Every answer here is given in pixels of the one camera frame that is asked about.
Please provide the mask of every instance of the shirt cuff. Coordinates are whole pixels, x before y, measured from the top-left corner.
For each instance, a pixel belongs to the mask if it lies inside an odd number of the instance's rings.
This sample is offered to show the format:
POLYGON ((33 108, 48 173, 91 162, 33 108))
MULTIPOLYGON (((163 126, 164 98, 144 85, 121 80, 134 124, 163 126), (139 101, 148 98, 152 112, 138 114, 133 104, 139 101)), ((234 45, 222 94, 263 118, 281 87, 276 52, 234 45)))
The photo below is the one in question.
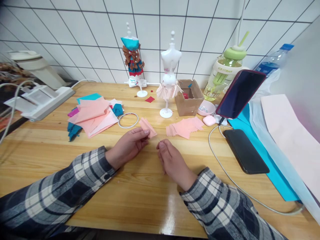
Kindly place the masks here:
POLYGON ((205 215, 217 205, 223 187, 221 180, 206 167, 191 188, 180 196, 191 213, 205 215))
POLYGON ((94 190, 110 180, 116 171, 106 159, 104 146, 82 155, 82 167, 87 177, 94 183, 94 190))

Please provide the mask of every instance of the bottle lid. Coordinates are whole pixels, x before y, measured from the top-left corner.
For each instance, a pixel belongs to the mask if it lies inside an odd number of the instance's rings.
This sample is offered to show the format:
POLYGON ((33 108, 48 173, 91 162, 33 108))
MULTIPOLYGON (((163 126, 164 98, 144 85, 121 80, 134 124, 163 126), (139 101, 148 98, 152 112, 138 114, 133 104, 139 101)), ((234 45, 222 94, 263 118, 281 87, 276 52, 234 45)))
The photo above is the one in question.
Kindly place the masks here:
POLYGON ((30 60, 40 58, 41 55, 35 51, 9 51, 10 58, 14 61, 30 60))
POLYGON ((292 44, 283 44, 280 49, 290 51, 293 47, 294 47, 294 45, 292 45, 292 44))
POLYGON ((239 47, 234 45, 231 48, 228 48, 224 53, 223 56, 225 58, 230 58, 234 60, 242 60, 247 55, 247 52, 244 50, 244 47, 239 47))

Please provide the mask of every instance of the white dress form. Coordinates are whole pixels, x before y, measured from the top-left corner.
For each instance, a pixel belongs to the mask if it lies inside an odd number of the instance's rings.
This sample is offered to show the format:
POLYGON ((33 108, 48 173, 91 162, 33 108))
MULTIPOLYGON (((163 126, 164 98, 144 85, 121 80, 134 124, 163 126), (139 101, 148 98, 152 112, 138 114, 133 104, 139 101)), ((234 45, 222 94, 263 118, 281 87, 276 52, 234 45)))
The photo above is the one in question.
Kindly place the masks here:
MULTIPOLYGON (((124 38, 131 39, 131 40, 139 40, 138 38, 131 36, 131 31, 130 31, 130 27, 129 27, 128 22, 127 22, 127 29, 128 29, 128 31, 127 31, 128 35, 124 38)), ((136 75, 136 76, 130 76, 129 82, 137 82, 138 83, 138 86, 140 87, 140 91, 137 92, 138 97, 145 97, 148 95, 147 91, 142 90, 142 85, 144 85, 144 82, 146 82, 146 80, 140 79, 140 77, 138 75, 136 75)))
MULTIPOLYGON (((171 89, 173 91, 172 97, 175 96, 177 88, 177 80, 174 74, 174 70, 178 65, 178 62, 182 56, 182 53, 175 49, 174 31, 171 32, 171 43, 169 49, 161 53, 161 59, 163 62, 164 75, 161 85, 163 88, 171 89)), ((172 110, 168 108, 169 96, 166 97, 166 107, 160 110, 160 116, 163 118, 170 118, 172 116, 172 110)))

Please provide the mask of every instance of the figurine stand base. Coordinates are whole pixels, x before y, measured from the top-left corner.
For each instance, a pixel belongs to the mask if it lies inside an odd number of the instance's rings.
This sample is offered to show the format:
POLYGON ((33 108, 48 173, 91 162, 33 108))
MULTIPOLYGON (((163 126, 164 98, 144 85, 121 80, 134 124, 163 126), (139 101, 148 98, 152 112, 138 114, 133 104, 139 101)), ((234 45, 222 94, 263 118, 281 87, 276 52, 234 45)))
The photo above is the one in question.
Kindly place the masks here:
POLYGON ((160 110, 160 116, 163 117, 163 118, 169 118, 172 116, 172 110, 169 109, 169 108, 162 108, 160 110))
POLYGON ((147 96, 147 95, 148 95, 148 92, 145 91, 145 90, 142 90, 142 91, 137 92, 137 96, 138 96, 138 97, 145 97, 145 96, 147 96))

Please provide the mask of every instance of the person's right hand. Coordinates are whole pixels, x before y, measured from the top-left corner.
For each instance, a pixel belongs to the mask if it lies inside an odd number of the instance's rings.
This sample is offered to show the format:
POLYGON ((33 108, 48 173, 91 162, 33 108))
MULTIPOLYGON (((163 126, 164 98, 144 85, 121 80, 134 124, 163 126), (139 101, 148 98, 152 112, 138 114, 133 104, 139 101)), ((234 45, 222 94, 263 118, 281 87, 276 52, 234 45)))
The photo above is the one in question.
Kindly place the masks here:
POLYGON ((181 153, 168 139, 161 140, 157 149, 164 173, 167 173, 183 190, 188 191, 198 176, 188 168, 181 153))

